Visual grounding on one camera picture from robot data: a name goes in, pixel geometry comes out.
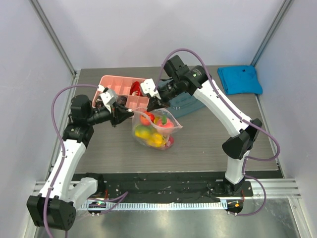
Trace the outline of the red strawberry toy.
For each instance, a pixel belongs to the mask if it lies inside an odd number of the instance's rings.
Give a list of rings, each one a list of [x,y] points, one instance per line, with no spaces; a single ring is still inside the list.
[[[145,125],[145,126],[148,126],[148,125],[151,125],[151,123],[154,122],[155,120],[155,116],[152,114],[152,113],[149,113],[149,112],[144,112],[144,115],[140,115],[139,119],[140,119],[140,123],[142,125]]]

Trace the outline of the pink peach toy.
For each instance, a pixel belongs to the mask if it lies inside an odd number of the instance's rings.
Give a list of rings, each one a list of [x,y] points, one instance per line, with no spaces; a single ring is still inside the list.
[[[156,125],[158,126],[159,130],[166,133],[171,132],[174,128],[174,123],[165,116],[159,118],[156,122]]]

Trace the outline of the clear pink zip top bag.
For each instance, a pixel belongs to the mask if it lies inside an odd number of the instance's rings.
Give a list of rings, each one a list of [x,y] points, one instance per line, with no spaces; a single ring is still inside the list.
[[[138,138],[138,137],[136,137],[136,136],[134,135],[134,128],[135,128],[137,125],[141,124],[141,123],[140,123],[140,119],[139,119],[140,115],[146,116],[146,115],[144,114],[144,112],[147,112],[147,111],[146,111],[146,108],[142,108],[142,107],[136,108],[136,109],[133,111],[134,116],[132,117],[132,136],[133,136],[139,143],[141,143],[141,144],[143,144],[143,145],[145,145],[145,146],[148,146],[148,147],[152,147],[152,146],[149,146],[149,145],[147,144],[147,140],[140,139],[140,138]],[[179,130],[183,127],[183,126],[178,122],[178,120],[172,115],[172,113],[170,113],[170,112],[169,112],[168,110],[166,110],[166,109],[157,109],[157,110],[151,111],[150,113],[152,113],[152,114],[155,116],[154,122],[151,123],[151,125],[148,125],[148,127],[151,128],[152,134],[157,132],[157,133],[161,134],[165,139],[167,139],[170,135],[172,136],[174,133],[176,133],[177,131],[179,131]],[[166,132],[163,132],[163,131],[161,131],[161,130],[158,129],[159,127],[156,125],[156,122],[157,122],[157,120],[158,120],[159,118],[161,118],[161,117],[163,117],[163,116],[169,118],[169,119],[174,123],[174,128],[172,129],[171,132],[166,133]],[[159,150],[166,150],[164,146],[163,146],[163,147],[160,147],[160,148],[156,148],[156,147],[152,147],[152,148],[159,149]]]

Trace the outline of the yellow bell pepper toy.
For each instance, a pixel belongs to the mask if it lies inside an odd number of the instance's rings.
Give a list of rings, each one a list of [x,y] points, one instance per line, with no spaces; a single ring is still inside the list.
[[[147,140],[147,144],[152,147],[160,148],[166,143],[166,139],[159,133],[153,133]]]

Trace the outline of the green lime toy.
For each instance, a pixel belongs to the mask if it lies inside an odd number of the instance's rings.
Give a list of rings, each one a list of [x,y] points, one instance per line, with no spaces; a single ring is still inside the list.
[[[142,124],[134,128],[134,135],[140,139],[147,140],[152,134],[151,128]]]

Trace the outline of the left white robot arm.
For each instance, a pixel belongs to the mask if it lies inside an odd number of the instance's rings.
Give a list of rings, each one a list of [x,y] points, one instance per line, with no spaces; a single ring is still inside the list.
[[[110,121],[116,126],[133,116],[116,101],[115,95],[102,93],[104,106],[94,108],[86,95],[71,100],[70,121],[61,137],[61,152],[55,166],[37,196],[31,195],[27,208],[37,227],[68,231],[73,226],[78,210],[92,195],[102,197],[106,186],[100,175],[89,173],[70,189],[75,169],[93,136],[93,126]]]

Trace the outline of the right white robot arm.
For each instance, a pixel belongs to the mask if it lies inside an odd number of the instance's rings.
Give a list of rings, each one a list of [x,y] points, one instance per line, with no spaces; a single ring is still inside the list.
[[[189,68],[178,55],[173,56],[164,65],[164,71],[171,80],[156,87],[152,79],[141,83],[142,94],[149,98],[149,112],[168,108],[170,101],[181,93],[188,93],[202,102],[223,124],[230,137],[223,143],[222,149],[228,156],[227,169],[223,181],[223,190],[234,196],[244,183],[244,160],[253,147],[262,122],[251,119],[241,112],[217,87],[203,66]]]

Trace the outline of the dark rolled sock right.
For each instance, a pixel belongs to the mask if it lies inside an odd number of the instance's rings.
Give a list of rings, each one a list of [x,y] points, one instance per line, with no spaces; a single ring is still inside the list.
[[[119,104],[119,105],[122,105],[122,106],[126,106],[126,103],[127,103],[127,97],[125,96],[118,96],[116,102]]]

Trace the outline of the patterned rolled sock left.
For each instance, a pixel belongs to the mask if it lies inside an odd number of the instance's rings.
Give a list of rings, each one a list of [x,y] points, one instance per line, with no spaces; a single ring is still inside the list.
[[[101,107],[103,107],[103,106],[104,106],[104,104],[103,104],[102,99],[96,99],[96,101],[95,101],[95,107],[96,107],[96,108],[101,108]]]

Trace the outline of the red fabric item left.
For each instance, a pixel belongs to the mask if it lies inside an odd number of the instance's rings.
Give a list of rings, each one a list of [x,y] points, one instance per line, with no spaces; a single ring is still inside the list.
[[[141,89],[140,89],[140,82],[135,81],[132,83],[130,88],[130,95],[131,96],[142,96]]]

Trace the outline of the pink divided organizer box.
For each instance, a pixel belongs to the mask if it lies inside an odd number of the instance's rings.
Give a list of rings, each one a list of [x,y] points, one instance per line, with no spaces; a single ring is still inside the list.
[[[117,96],[127,97],[126,106],[129,109],[136,109],[139,107],[145,108],[148,104],[149,99],[142,94],[142,96],[131,96],[130,88],[133,82],[138,81],[142,83],[145,79],[133,78],[133,77],[122,77],[105,75],[100,80],[100,85],[112,89]]]

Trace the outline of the teal plastic fruit tray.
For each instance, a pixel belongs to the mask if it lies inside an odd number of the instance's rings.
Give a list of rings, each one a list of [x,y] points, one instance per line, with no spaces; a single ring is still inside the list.
[[[173,114],[175,118],[180,118],[191,114],[205,105],[188,93],[182,93],[170,101],[170,107],[167,110]]]

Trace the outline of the folded blue cloth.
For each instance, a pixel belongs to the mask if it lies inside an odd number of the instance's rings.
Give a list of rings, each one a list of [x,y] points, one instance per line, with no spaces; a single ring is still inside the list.
[[[228,66],[217,69],[226,95],[258,94],[263,89],[258,81],[256,69],[250,65]]]

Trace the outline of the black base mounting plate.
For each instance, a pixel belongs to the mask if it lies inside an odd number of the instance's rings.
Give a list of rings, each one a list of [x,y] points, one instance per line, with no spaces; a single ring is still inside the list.
[[[109,197],[127,192],[126,202],[170,203],[210,201],[216,198],[252,197],[251,183],[229,185],[224,172],[163,172],[97,174]]]

